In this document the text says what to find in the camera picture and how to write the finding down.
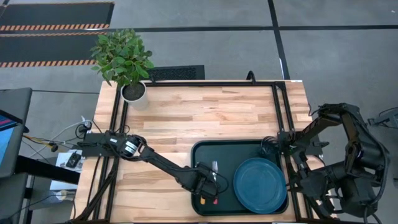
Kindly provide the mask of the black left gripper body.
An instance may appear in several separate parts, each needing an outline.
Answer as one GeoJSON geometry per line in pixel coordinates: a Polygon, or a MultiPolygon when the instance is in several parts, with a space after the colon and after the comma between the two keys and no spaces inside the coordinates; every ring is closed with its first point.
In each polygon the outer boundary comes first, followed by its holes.
{"type": "Polygon", "coordinates": [[[211,167],[204,165],[204,163],[198,163],[196,167],[185,166],[183,171],[185,173],[183,188],[192,194],[199,195],[202,187],[206,187],[209,193],[211,185],[218,185],[215,180],[216,172],[211,167]]]}

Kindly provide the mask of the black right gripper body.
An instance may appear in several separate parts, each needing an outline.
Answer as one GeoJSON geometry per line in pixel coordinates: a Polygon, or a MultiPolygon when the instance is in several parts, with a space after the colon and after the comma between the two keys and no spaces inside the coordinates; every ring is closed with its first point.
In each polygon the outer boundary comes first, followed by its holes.
{"type": "Polygon", "coordinates": [[[329,169],[316,169],[305,172],[300,170],[298,176],[298,191],[314,200],[326,200],[328,191],[337,181],[337,175],[329,169]]]}

